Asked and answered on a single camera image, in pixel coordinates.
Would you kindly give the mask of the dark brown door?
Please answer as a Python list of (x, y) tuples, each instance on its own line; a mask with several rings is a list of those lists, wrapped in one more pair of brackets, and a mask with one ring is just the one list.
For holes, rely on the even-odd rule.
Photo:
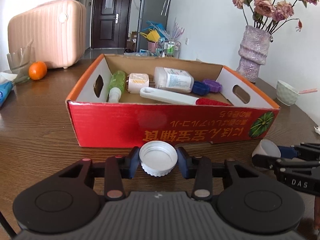
[(93, 0), (91, 47), (126, 47), (132, 0)]

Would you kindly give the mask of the white red brush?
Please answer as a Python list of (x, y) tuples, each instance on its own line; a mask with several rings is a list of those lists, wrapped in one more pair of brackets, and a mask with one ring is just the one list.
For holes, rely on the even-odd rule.
[(167, 90), (144, 87), (140, 90), (140, 96), (157, 102), (171, 105), (197, 105), (197, 106), (231, 106), (228, 103), (208, 98), (197, 98), (187, 94), (171, 92)]

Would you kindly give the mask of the pale green bowl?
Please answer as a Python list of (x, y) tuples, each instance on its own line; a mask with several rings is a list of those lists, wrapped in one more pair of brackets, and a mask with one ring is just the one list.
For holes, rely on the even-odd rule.
[(299, 98), (299, 93), (291, 85), (278, 80), (276, 85), (276, 98), (286, 106), (292, 106)]

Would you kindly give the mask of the white ridged jar lid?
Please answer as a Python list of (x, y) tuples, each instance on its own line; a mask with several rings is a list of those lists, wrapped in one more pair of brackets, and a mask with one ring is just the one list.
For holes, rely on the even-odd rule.
[(178, 161), (176, 149), (163, 141), (151, 141), (139, 150), (142, 169), (151, 176), (163, 177), (171, 172)]

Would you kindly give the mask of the purple textured vase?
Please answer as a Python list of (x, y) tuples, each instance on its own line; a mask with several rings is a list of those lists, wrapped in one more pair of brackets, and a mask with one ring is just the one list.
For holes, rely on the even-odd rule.
[(271, 35), (267, 31), (246, 26), (238, 51), (240, 61), (236, 71), (251, 83), (256, 82), (260, 67), (266, 64), (270, 43)]

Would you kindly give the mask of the dried pink flowers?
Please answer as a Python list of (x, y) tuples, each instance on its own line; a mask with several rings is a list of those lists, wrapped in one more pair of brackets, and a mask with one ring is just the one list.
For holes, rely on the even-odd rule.
[(266, 31), (273, 35), (285, 23), (296, 21), (296, 31), (300, 32), (303, 24), (299, 18), (294, 18), (294, 7), (296, 3), (302, 3), (304, 7), (311, 5), (319, 5), (319, 0), (295, 0), (288, 2), (286, 0), (232, 0), (233, 5), (245, 11), (244, 7), (247, 6), (253, 18), (253, 27)]

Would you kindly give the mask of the clear drinking glass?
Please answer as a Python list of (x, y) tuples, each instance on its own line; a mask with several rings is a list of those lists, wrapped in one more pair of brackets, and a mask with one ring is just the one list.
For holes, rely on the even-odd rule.
[(15, 83), (22, 83), (29, 80), (29, 67), (34, 62), (33, 40), (24, 48), (7, 54), (9, 68), (13, 74), (17, 74)]

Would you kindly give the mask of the red cardboard box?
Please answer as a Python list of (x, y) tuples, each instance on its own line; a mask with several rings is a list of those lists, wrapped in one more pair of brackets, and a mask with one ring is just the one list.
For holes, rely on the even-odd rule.
[[(185, 70), (197, 81), (218, 81), (222, 92), (208, 95), (217, 104), (165, 104), (128, 92), (118, 103), (108, 102), (113, 73), (153, 77), (156, 67)], [(223, 65), (107, 54), (98, 56), (80, 77), (66, 106), (79, 145), (99, 148), (131, 148), (154, 140), (176, 145), (262, 138), (280, 110), (258, 87)]]

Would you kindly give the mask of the blue gear-shaped lid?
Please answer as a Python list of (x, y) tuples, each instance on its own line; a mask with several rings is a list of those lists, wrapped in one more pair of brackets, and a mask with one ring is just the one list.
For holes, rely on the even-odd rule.
[(210, 92), (210, 87), (203, 82), (195, 81), (191, 91), (194, 94), (204, 96)]

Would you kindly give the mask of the grey refrigerator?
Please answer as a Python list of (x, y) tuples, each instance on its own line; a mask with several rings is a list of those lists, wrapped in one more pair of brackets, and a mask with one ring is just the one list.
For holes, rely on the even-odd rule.
[(147, 33), (151, 25), (148, 22), (153, 22), (154, 24), (160, 23), (163, 27), (167, 27), (168, 16), (165, 15), (167, 6), (164, 5), (165, 0), (140, 0), (138, 25), (137, 25), (137, 42), (136, 42), (136, 52), (140, 50), (147, 50), (148, 42), (146, 38), (140, 35), (140, 33)]

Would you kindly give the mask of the small beige orange bottle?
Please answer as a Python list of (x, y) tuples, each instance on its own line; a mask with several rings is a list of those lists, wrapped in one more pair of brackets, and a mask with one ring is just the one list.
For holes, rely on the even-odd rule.
[(126, 89), (131, 94), (139, 94), (144, 87), (149, 87), (149, 75), (145, 73), (130, 73), (126, 80)]

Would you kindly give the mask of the small white cup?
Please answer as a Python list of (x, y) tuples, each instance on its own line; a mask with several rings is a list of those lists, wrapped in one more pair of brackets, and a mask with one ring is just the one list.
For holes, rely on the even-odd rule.
[(269, 157), (276, 157), (276, 158), (280, 158), (281, 157), (281, 152), (278, 148), (278, 146), (267, 139), (262, 139), (259, 144), (257, 145), (257, 147), (254, 149), (253, 153), (252, 153), (252, 157), (255, 155), (265, 155), (265, 156), (269, 156)]

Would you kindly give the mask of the purple gear-shaped lid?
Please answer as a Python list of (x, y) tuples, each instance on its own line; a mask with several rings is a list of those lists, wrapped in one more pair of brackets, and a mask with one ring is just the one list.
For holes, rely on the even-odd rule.
[(212, 93), (220, 93), (222, 90), (222, 85), (215, 80), (203, 79), (202, 82), (210, 88)]

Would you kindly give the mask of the clear white-label bottle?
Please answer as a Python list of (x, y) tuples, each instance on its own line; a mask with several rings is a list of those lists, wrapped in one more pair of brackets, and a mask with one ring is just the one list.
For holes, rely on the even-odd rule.
[(177, 93), (191, 93), (194, 78), (185, 70), (156, 67), (153, 75), (155, 88)]

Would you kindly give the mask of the blue tissue pack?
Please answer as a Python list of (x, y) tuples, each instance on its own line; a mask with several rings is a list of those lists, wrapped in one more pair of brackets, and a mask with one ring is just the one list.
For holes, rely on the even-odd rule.
[(12, 91), (16, 78), (17, 74), (1, 72), (0, 107), (3, 106), (3, 103)]

